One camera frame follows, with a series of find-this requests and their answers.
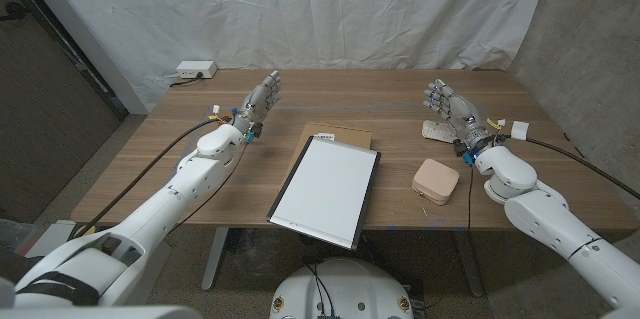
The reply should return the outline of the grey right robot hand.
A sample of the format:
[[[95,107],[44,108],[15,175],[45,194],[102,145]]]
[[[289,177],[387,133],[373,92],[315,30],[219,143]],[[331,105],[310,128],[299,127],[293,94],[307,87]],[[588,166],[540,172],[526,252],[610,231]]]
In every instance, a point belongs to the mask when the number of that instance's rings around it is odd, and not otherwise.
[[[423,104],[441,115],[453,127],[460,141],[457,150],[465,147],[471,157],[479,155],[494,145],[494,136],[486,129],[479,111],[472,102],[457,94],[441,79],[436,79],[424,91]]]

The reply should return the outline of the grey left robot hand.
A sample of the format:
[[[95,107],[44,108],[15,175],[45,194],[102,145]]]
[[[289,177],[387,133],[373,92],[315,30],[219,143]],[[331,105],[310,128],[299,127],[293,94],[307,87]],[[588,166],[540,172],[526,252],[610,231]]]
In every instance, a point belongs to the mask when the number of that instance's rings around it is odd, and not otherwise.
[[[271,108],[279,101],[281,78],[278,71],[269,74],[243,100],[231,125],[242,133],[255,123],[261,123]]]

